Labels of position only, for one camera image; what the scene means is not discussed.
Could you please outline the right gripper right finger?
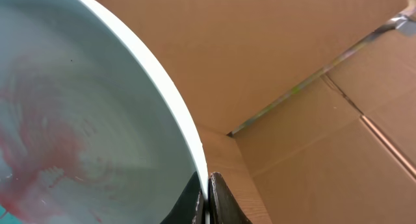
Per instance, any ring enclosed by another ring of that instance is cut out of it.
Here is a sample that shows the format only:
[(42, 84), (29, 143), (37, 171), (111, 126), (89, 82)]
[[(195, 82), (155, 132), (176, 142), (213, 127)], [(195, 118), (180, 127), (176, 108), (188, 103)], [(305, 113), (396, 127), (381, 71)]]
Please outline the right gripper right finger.
[(210, 175), (208, 186), (210, 224), (252, 224), (219, 172)]

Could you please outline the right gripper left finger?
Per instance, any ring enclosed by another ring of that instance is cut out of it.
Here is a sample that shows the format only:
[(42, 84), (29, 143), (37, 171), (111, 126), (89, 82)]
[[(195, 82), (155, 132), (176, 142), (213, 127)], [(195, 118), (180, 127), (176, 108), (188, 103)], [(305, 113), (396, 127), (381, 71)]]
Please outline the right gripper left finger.
[(198, 174), (192, 174), (173, 209), (161, 224), (204, 224), (204, 198)]

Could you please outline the light blue plate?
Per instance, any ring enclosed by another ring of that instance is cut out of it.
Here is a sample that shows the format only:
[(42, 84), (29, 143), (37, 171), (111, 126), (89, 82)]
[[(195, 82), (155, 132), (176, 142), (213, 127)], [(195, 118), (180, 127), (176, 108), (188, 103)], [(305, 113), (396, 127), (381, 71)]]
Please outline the light blue plate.
[(161, 223), (202, 142), (140, 38), (96, 0), (1, 0), (1, 222)]

